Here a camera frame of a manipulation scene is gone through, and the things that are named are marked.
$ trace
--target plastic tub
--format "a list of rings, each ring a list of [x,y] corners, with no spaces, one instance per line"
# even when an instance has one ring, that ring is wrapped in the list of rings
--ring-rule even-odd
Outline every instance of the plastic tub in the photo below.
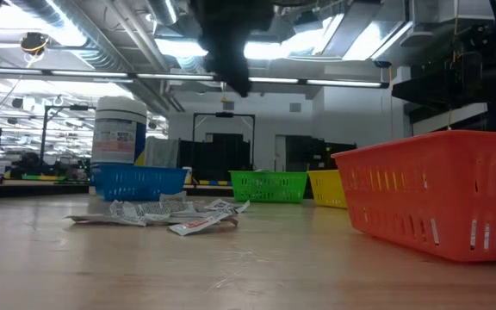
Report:
[[[316,205],[347,208],[342,179],[337,170],[309,171],[308,174]]]
[[[237,202],[300,203],[306,190],[306,172],[231,171]]]
[[[187,171],[175,168],[100,164],[92,169],[96,192],[106,201],[158,201],[183,190]]]
[[[496,133],[431,133],[332,157],[357,230],[456,261],[496,261]]]

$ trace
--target ceiling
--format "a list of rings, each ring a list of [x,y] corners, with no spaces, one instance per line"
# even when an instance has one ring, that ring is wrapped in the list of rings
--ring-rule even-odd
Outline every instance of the ceiling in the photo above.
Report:
[[[64,22],[64,27],[60,30],[49,27],[47,20],[36,16],[35,11],[27,13],[19,8],[24,8],[24,5],[34,7],[33,3],[43,4],[45,1],[5,0],[6,4],[0,9],[0,67],[25,68],[31,65],[32,68],[43,69],[102,71],[82,56],[85,54],[85,49],[83,49],[85,46],[66,45],[74,43],[74,38],[77,38],[78,34],[80,38],[88,34],[88,43],[90,39],[95,39],[91,40],[91,45],[88,47],[98,48],[102,45],[109,49],[108,54],[118,59],[116,61],[121,64],[120,68],[123,71],[203,72],[202,68],[197,65],[197,61],[200,61],[199,55],[177,57],[177,53],[192,53],[194,50],[199,53],[199,47],[198,49],[184,48],[178,52],[177,49],[173,50],[165,45],[169,45],[170,41],[188,41],[189,44],[196,44],[193,38],[199,29],[184,0],[177,1],[177,6],[181,8],[179,22],[170,27],[157,26],[155,32],[153,31],[154,21],[149,15],[146,0],[68,0],[68,2],[51,0],[57,6],[62,5],[62,12],[66,13],[68,9],[75,12],[75,19],[72,22]],[[298,9],[276,8],[276,17],[271,29],[267,32],[253,34],[253,40],[270,40],[270,42],[267,41],[265,44],[268,45],[260,45],[251,51],[252,56],[249,59],[251,76],[383,81],[387,74],[376,68],[370,61],[370,57],[380,51],[381,47],[386,47],[390,41],[393,42],[391,47],[384,48],[383,53],[377,59],[390,61],[395,66],[415,65],[422,59],[434,57],[435,53],[442,53],[442,48],[436,47],[448,46],[450,34],[454,30],[455,15],[450,10],[454,1],[416,1],[417,9],[414,11],[415,15],[409,14],[410,20],[414,21],[415,27],[425,28],[434,36],[433,40],[429,40],[426,44],[413,47],[400,46],[400,42],[407,36],[408,28],[401,31],[403,26],[409,22],[406,19],[406,12],[408,9],[412,11],[411,7],[406,8],[405,0],[383,0],[381,3],[367,7],[357,7],[357,5],[370,3],[369,1],[319,0],[314,1],[317,4]],[[487,0],[461,1],[462,27],[475,22],[487,21],[490,18],[491,14],[487,12],[488,7],[481,3],[486,3]],[[317,21],[296,24],[300,13],[309,10],[313,12]],[[133,15],[134,21],[127,18],[127,12]],[[89,24],[87,28],[80,27],[86,24]],[[310,31],[313,32],[300,31],[300,27],[312,29]],[[49,32],[52,40],[42,56],[27,55],[20,48],[20,40],[28,32],[44,34]],[[275,57],[267,59],[270,54],[274,53]],[[194,65],[186,66],[183,63],[186,58],[192,58]],[[158,123],[157,128],[149,129],[149,132],[165,137],[167,124],[162,116],[193,111],[200,106],[192,104],[192,101],[199,97],[197,95],[221,92],[220,85],[215,82],[161,84],[158,81],[148,81],[143,82],[142,85],[134,85],[136,87],[111,81],[102,83],[93,80],[71,82],[23,79],[17,82],[16,77],[0,76],[0,127],[5,130],[3,145],[9,149],[16,148],[16,146],[24,146],[24,149],[39,147],[38,141],[42,126],[40,117],[43,115],[43,105],[57,99],[64,99],[64,105],[82,103],[96,106],[101,96],[138,98],[147,104],[149,110],[152,111],[151,118]],[[5,100],[12,89],[11,96]],[[303,95],[302,97],[306,100],[311,100],[319,89],[318,86],[255,84],[252,92],[261,97],[265,94]],[[30,110],[13,108],[11,104],[13,98],[27,98],[28,102],[33,102],[33,108]],[[182,99],[184,98],[189,98],[189,100],[183,105]],[[10,117],[16,119],[16,124],[9,124]],[[80,117],[81,127],[66,122],[66,118],[78,119]],[[54,139],[51,147],[62,146],[59,151],[64,151],[60,152],[89,155],[93,117],[92,110],[84,113],[61,111],[48,126],[52,130],[49,132],[48,141]],[[76,134],[78,138],[63,137],[67,131]],[[26,135],[32,139],[25,140]]]

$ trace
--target workbench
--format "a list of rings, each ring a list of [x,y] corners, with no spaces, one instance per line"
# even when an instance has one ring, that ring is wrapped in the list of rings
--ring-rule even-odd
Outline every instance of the workbench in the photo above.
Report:
[[[0,309],[496,309],[496,263],[373,239],[347,211],[313,201],[253,203],[238,228],[187,237],[62,220],[107,206],[89,195],[0,199]]]

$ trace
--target orange basket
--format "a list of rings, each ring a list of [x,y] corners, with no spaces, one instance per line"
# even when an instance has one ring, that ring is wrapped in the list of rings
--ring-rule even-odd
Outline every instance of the orange basket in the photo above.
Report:
[[[332,155],[357,230],[496,261],[496,133],[448,131]]]

